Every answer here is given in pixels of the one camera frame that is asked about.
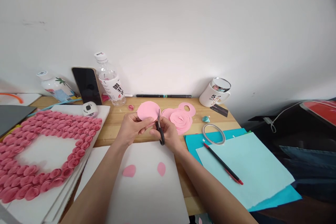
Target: black marker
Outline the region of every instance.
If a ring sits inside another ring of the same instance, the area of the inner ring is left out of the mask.
[[[137,94],[136,97],[146,97],[146,98],[192,98],[191,95],[184,95],[184,94],[169,94],[169,95],[163,95],[163,94]]]

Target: red pencil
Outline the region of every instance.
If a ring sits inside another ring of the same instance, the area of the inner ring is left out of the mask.
[[[236,181],[238,184],[243,185],[244,183],[238,178],[238,176],[223,162],[223,160],[217,156],[217,154],[206,144],[203,143],[204,146],[210,151],[210,153],[220,162],[220,164],[224,167],[224,170]]]

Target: wooden desk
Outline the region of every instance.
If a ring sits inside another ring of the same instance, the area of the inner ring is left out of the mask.
[[[110,113],[104,123],[104,126],[98,136],[98,139],[94,147],[111,145],[117,136],[117,133],[119,131],[124,114],[130,112],[128,110],[128,106],[133,105],[134,111],[137,111],[139,105],[148,100],[151,100],[157,103],[160,106],[161,110],[164,110],[166,108],[173,108],[173,109],[177,108],[181,102],[191,103],[196,109],[196,115],[193,116],[192,118],[193,124],[190,130],[186,133],[186,135],[202,133],[202,128],[205,124],[202,121],[202,118],[205,115],[210,118],[210,122],[212,124],[215,124],[222,130],[232,130],[232,129],[240,128],[240,125],[237,123],[237,121],[234,119],[231,113],[228,114],[228,117],[224,117],[220,115],[219,113],[211,110],[210,108],[202,106],[199,103],[198,98],[179,99],[179,98],[136,98],[136,97],[129,98],[127,97],[127,102],[122,107],[114,107],[110,101],[104,102],[104,105],[111,106],[111,109],[110,109]],[[35,106],[35,107],[38,107],[39,109],[42,109],[42,108],[45,108],[55,103],[57,103],[57,100],[54,99],[53,97],[41,97],[37,101],[35,101],[31,106]],[[82,102],[77,101],[74,104],[82,104]],[[216,131],[216,129],[214,129],[213,127],[208,127],[207,131],[208,132]],[[180,140],[181,142],[183,142],[184,147],[187,148],[187,145],[185,143],[183,136],[180,136]],[[142,134],[141,136],[138,136],[134,142],[149,142],[149,141],[157,141],[157,140],[154,139],[149,134],[149,130],[147,130],[144,134]],[[191,215],[201,214],[205,212],[198,198],[198,195],[197,195],[197,192],[194,186],[192,185],[189,177],[187,176],[182,165],[177,159],[176,159],[176,166],[178,170],[178,175],[180,177],[182,192],[183,192],[185,204],[187,206],[188,214],[191,216]],[[68,206],[66,207],[65,212],[67,212],[70,205],[73,203],[73,198],[74,198],[75,192],[77,191],[79,181],[77,182],[77,186],[74,190],[74,193],[72,194],[72,197],[68,203]]]

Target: smartphone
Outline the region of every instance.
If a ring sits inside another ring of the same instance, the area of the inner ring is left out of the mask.
[[[72,67],[71,71],[83,103],[94,102],[96,105],[102,105],[96,70],[93,68]]]

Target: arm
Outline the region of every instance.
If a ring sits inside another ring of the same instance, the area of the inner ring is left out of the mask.
[[[142,134],[153,121],[141,121],[136,113],[126,114],[119,133],[100,162],[98,168],[66,213],[61,224],[104,223],[114,183],[124,153],[138,134]]]
[[[180,160],[212,220],[227,224],[257,223],[245,207],[183,147],[175,125],[165,117],[160,118],[160,125],[165,144]],[[160,138],[155,129],[154,126],[150,134]]]

